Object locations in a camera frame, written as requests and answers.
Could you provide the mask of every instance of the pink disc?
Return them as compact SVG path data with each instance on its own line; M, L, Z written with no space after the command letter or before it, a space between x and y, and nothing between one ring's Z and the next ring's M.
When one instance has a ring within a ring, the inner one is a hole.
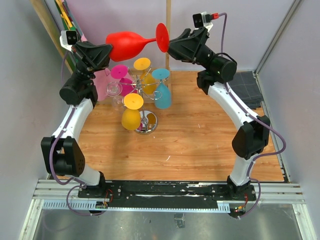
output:
M130 93L135 93L135 94L137 93L137 90L134 90L135 86L129 85L129 84L132 84L132 81L129 78L121 78L119 83L122 83L121 96L125 97Z
M114 79L122 79L124 78L128 73L128 67L126 65L117 65L111 70L111 77Z

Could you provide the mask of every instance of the blue disc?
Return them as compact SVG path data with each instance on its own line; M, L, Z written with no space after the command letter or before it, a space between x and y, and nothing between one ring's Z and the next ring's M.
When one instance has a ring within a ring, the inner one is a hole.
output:
M166 79L169 75L170 71L165 68L158 68L152 72L152 77L158 80Z

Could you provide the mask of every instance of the red cable connector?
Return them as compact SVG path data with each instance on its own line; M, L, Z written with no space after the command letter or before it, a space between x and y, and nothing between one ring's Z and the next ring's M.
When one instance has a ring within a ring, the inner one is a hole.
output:
M219 13L213 13L212 14L212 17L213 17L213 20L216 20L216 19L218 19L219 18Z

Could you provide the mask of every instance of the wine glass base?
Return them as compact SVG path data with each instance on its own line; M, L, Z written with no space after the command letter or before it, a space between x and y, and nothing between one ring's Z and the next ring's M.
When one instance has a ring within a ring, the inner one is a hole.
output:
M136 133L146 135L146 134L150 134L154 130L156 130L156 128L158 126L158 118L152 111L144 110L145 117L147 117L149 114L152 114L154 116L155 123L148 122L148 123L144 124L143 122L141 122L140 127L138 129L134 130ZM140 116L142 119L143 118L143 111L140 111Z

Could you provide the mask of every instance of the white wall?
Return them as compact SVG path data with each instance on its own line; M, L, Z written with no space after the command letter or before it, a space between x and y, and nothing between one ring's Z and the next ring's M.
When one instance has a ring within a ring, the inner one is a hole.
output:
M283 153L294 182L300 183L320 238L320 9L305 0L260 73L274 127L287 140Z
M53 4L46 0L52 13L59 18ZM165 0L67 0L68 5L89 41L103 44L109 33L137 32L153 38L157 24L166 22ZM194 28L192 15L201 12L228 13L225 52L238 62L239 70L254 70L293 0L172 0L171 39L185 28ZM223 19L213 22L207 45L214 52L220 51ZM163 67L165 56L155 43L148 44L139 55L148 57L154 67ZM173 70L199 70L201 66L182 63L170 58ZM133 65L134 60L125 64Z
M0 239L18 239L38 178L42 137L59 126L61 57L29 0L0 8Z

